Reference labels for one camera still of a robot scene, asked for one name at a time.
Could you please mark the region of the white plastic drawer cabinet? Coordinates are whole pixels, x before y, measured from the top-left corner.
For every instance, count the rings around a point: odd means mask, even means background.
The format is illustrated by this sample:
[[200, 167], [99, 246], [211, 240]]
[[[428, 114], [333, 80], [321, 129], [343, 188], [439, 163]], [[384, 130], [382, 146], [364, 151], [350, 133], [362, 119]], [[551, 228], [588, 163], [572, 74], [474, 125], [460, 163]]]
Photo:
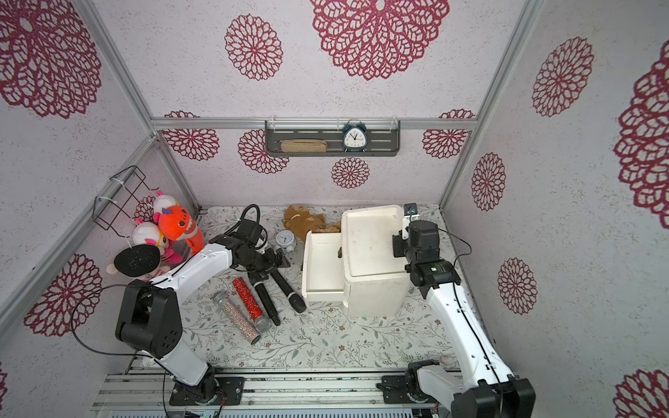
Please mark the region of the white plastic drawer cabinet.
[[394, 256], [393, 237], [402, 231], [398, 205], [348, 210], [341, 218], [343, 312], [351, 318], [394, 317], [412, 284], [406, 258]]

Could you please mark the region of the rainbow rhinestone microphone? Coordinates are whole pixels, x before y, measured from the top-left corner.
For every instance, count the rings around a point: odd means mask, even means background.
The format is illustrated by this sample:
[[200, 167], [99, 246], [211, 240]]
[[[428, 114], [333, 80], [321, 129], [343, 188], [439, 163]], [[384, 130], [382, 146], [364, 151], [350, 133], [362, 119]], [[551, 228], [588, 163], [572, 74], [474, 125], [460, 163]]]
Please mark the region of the rainbow rhinestone microphone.
[[233, 325], [240, 330], [241, 334], [251, 345], [255, 345], [261, 339], [261, 334], [256, 330], [254, 325], [246, 319], [237, 306], [235, 306], [225, 291], [217, 292], [213, 296], [213, 301], [223, 309], [226, 316], [233, 322]]

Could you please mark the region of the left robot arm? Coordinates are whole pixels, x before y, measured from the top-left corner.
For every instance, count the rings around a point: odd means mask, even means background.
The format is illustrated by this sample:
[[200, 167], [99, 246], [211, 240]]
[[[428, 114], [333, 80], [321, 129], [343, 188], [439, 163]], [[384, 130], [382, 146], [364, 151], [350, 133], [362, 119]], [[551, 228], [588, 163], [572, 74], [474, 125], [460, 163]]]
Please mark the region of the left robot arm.
[[184, 341], [180, 305], [215, 275], [232, 268], [271, 273], [289, 266], [281, 251], [258, 249], [256, 242], [244, 226], [215, 236], [198, 254], [164, 275], [132, 281], [124, 292], [116, 338], [152, 357], [180, 384], [200, 386], [212, 368]]

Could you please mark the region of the red glitter microphone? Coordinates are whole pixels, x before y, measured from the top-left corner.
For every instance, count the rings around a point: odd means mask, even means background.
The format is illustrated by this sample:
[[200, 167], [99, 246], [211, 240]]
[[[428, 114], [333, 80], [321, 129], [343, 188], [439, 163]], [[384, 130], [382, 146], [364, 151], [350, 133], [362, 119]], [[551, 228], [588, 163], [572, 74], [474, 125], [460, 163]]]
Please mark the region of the red glitter microphone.
[[247, 310], [247, 313], [249, 314], [255, 329], [260, 334], [268, 332], [272, 322], [262, 311], [245, 280], [243, 280], [241, 277], [236, 278], [233, 280], [233, 286], [238, 296], [240, 297], [242, 304]]

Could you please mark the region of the black microphone long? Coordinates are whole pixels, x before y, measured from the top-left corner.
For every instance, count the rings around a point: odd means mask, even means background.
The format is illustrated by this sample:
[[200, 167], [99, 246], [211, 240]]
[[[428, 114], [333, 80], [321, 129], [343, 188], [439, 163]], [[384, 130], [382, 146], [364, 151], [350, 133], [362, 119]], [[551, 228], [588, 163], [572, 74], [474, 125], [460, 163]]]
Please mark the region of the black microphone long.
[[270, 320], [275, 324], [276, 327], [280, 326], [280, 316], [278, 314], [278, 311], [275, 307], [274, 302], [272, 301], [272, 298], [268, 292], [268, 290], [265, 287], [264, 284], [264, 279], [262, 279], [259, 276], [250, 276], [249, 277], [250, 283], [252, 287], [254, 288], [256, 294], [259, 296], [261, 300], [261, 304], [263, 308], [265, 308], [265, 311], [270, 318]]

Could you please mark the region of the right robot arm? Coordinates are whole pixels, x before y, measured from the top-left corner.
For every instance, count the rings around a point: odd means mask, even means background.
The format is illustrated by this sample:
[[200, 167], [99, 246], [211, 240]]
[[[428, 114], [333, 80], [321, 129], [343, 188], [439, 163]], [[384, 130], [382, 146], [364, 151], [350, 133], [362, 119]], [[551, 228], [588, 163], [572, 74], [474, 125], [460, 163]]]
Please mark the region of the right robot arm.
[[407, 396], [414, 402], [433, 399], [452, 417], [530, 417], [536, 392], [505, 364], [471, 313], [453, 263], [440, 253], [440, 228], [412, 220], [393, 237], [393, 252], [404, 257], [412, 284], [441, 317], [460, 367], [457, 376], [438, 361], [413, 362], [405, 374]]

